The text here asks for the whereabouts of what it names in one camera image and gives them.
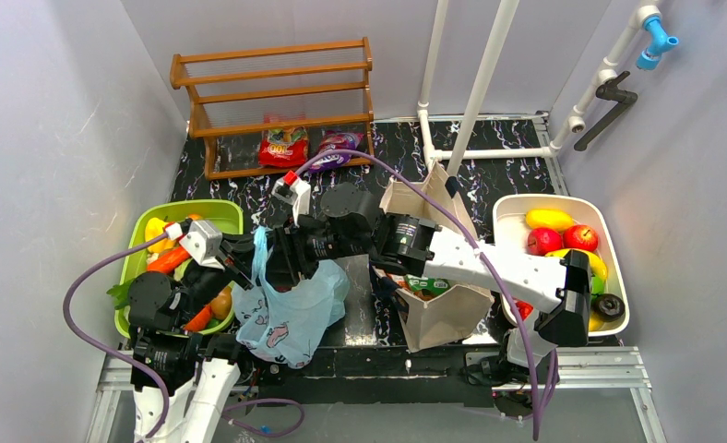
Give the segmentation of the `green Fox's candy bag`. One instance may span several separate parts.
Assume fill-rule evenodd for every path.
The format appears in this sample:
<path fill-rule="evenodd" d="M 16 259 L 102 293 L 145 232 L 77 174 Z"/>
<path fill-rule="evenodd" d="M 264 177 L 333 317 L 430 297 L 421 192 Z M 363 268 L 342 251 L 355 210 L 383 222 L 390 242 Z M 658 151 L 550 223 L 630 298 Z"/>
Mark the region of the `green Fox's candy bag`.
<path fill-rule="evenodd" d="M 423 300 L 432 300 L 450 288 L 449 282 L 445 279 L 408 275 L 405 277 L 405 282 L 407 289 Z"/>

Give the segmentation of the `beige canvas tote bag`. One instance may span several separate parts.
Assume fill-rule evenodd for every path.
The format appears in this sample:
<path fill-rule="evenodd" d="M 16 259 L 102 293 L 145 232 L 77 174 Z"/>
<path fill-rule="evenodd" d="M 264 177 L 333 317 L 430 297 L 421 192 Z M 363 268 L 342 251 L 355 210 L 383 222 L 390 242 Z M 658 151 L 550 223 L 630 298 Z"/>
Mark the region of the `beige canvas tote bag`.
<path fill-rule="evenodd" d="M 472 234 L 477 234 L 469 211 L 460 194 L 450 196 L 446 190 L 448 173 L 436 162 L 422 182 L 414 185 L 448 210 Z M 443 229 L 459 233 L 447 216 L 432 207 L 417 193 L 395 178 L 390 180 L 380 208 L 385 212 L 406 214 L 437 222 Z M 489 313 L 494 298 L 490 292 L 462 281 L 445 277 L 445 290 L 430 299 L 407 287 L 395 289 L 394 305 L 408 349 L 415 353 L 468 338 Z"/>

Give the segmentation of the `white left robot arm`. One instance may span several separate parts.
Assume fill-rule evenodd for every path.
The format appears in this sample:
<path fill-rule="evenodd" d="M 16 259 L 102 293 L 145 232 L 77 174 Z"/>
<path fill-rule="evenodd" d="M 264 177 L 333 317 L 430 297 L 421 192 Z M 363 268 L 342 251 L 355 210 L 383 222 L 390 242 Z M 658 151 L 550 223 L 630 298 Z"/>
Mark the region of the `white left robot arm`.
<path fill-rule="evenodd" d="M 241 344 L 208 333 L 211 303 L 231 283 L 250 289 L 249 235 L 166 231 L 174 245 L 127 289 L 137 442 L 209 442 L 242 375 Z"/>

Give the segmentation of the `light blue plastic bag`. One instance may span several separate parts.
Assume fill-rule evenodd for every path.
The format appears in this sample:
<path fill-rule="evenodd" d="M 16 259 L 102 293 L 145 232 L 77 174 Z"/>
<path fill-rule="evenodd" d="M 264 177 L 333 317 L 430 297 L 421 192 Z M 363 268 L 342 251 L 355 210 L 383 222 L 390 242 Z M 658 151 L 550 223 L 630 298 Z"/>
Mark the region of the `light blue plastic bag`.
<path fill-rule="evenodd" d="M 332 260 L 320 261 L 311 278 L 286 292 L 269 282 L 248 290 L 235 286 L 236 340 L 261 360 L 303 368 L 326 329 L 345 317 L 350 286 L 345 270 Z"/>

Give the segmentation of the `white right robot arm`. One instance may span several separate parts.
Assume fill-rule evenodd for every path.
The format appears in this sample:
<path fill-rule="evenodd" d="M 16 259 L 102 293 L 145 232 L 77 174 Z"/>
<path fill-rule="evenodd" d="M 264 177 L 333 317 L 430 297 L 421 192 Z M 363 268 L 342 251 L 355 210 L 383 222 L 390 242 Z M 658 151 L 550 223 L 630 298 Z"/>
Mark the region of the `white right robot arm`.
<path fill-rule="evenodd" d="M 414 184 L 405 186 L 409 196 L 422 198 L 441 220 L 386 212 L 371 193 L 350 183 L 324 194 L 323 216 L 315 219 L 308 214 L 310 185 L 290 175 L 279 179 L 271 194 L 291 206 L 292 216 L 274 232 L 274 252 L 263 279 L 294 285 L 313 275 L 323 259 L 366 254 L 387 273 L 446 279 L 530 304 L 536 318 L 518 323 L 506 341 L 511 364 L 537 364 L 558 347 L 587 344 L 588 258 L 579 252 L 539 257 L 481 243 L 449 209 Z"/>

